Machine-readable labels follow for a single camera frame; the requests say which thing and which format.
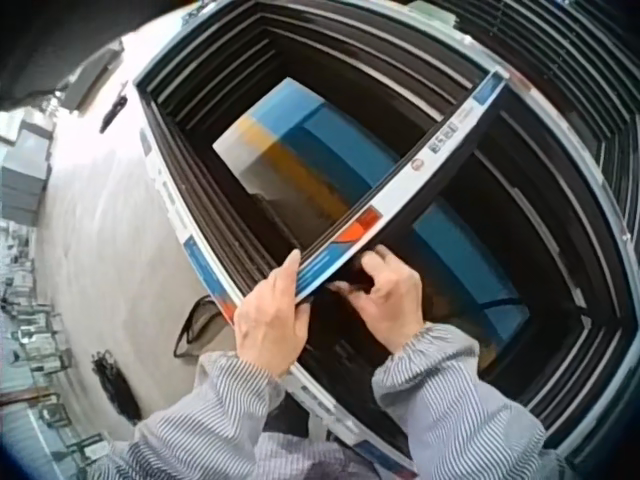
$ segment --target work uniform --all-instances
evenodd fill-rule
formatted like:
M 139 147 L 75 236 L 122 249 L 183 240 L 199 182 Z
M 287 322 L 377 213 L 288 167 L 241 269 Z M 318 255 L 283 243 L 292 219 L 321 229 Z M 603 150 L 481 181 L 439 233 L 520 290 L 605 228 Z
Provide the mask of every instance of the work uniform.
M 380 406 L 407 432 L 423 479 L 560 479 L 564 460 L 524 407 L 477 375 L 478 344 L 455 327 L 425 327 L 375 373 Z M 336 442 L 263 433 L 284 396 L 264 370 L 233 353 L 201 357 L 196 386 L 115 442 L 97 463 L 106 479 L 377 479 Z

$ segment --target sticker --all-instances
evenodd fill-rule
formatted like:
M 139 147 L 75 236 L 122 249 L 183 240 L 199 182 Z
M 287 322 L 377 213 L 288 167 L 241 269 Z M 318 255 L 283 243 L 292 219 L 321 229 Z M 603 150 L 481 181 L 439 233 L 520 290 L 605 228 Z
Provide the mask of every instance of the sticker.
M 306 295 L 326 277 L 337 270 L 342 262 L 340 259 L 358 243 L 373 226 L 378 223 L 382 215 L 374 208 L 367 207 L 358 217 L 338 233 L 298 274 L 297 295 Z
M 218 276 L 214 273 L 193 236 L 187 238 L 183 243 L 183 247 L 187 252 L 191 265 L 193 265 L 200 280 L 202 280 L 205 287 L 207 287 L 207 290 L 220 308 L 220 311 L 227 321 L 233 324 L 233 314 L 236 311 L 236 305 L 222 286 L 222 283 L 220 283 L 220 279 L 218 279 Z
M 353 449 L 360 453 L 362 456 L 372 461 L 376 465 L 381 466 L 388 472 L 397 475 L 403 479 L 418 478 L 418 474 L 412 470 L 409 470 L 404 465 L 401 465 L 389 455 L 384 453 L 369 440 L 363 440 L 353 446 Z
M 493 72 L 473 94 L 473 99 L 480 105 L 485 105 L 498 88 L 503 84 L 504 78 L 498 72 Z

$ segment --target white label strip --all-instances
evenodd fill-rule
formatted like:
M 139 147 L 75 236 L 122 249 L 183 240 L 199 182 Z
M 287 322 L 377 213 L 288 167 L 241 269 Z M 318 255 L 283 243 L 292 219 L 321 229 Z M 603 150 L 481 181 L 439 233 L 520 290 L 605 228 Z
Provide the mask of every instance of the white label strip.
M 309 296 L 425 187 L 505 87 L 507 79 L 501 72 L 502 70 L 492 71 L 413 160 L 361 209 L 361 213 L 352 222 L 345 225 L 318 253 L 305 262 L 298 276 L 297 301 Z M 354 223 L 359 222 L 363 212 L 372 212 L 371 215 L 378 218 L 372 220 L 371 225 L 361 228 L 358 238 L 354 239 L 357 234 L 345 235 L 348 230 L 353 229 Z

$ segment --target printed label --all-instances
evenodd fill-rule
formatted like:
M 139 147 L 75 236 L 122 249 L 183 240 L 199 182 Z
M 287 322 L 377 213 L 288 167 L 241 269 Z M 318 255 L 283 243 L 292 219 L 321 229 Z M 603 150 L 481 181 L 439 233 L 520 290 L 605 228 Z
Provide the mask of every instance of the printed label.
M 220 311 L 227 321 L 233 324 L 233 314 L 236 311 L 236 305 L 222 286 L 222 283 L 220 283 L 218 276 L 209 265 L 209 262 L 205 258 L 193 236 L 189 237 L 184 242 L 183 247 L 185 252 L 187 252 L 191 265 L 193 265 L 193 268 L 211 294 L 213 300 L 218 305 L 218 308 L 220 308 Z
M 418 474 L 412 470 L 409 470 L 404 465 L 401 465 L 389 455 L 384 453 L 369 440 L 363 440 L 353 446 L 353 449 L 358 453 L 371 460 L 373 463 L 381 466 L 388 472 L 391 472 L 402 479 L 411 480 L 418 478 Z

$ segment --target concrete floor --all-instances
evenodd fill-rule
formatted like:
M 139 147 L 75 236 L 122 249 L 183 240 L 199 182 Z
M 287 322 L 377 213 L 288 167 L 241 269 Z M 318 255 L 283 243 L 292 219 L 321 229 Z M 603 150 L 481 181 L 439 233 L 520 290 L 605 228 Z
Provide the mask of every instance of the concrete floor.
M 172 351 L 186 314 L 206 292 L 147 176 L 131 110 L 98 133 L 121 83 L 170 38 L 180 15 L 125 41 L 122 66 L 87 111 L 60 119 L 40 211 L 38 295 L 62 314 L 74 356 L 73 367 L 57 375 L 57 387 L 82 431 L 105 431 L 113 439 L 130 438 L 133 430 L 91 371 L 92 353 L 111 350 L 145 417 L 176 402 L 193 383 L 195 366 Z M 233 345 L 225 327 L 212 348 Z

